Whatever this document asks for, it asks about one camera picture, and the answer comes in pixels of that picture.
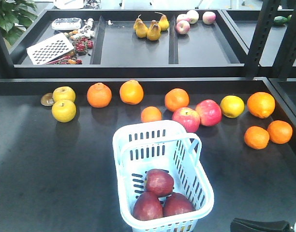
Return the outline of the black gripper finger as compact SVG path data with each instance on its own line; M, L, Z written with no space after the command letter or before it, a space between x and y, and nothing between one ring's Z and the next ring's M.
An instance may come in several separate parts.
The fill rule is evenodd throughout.
M230 224L231 232L293 232L293 227L289 222L273 221L262 222L252 221L242 218L234 218Z

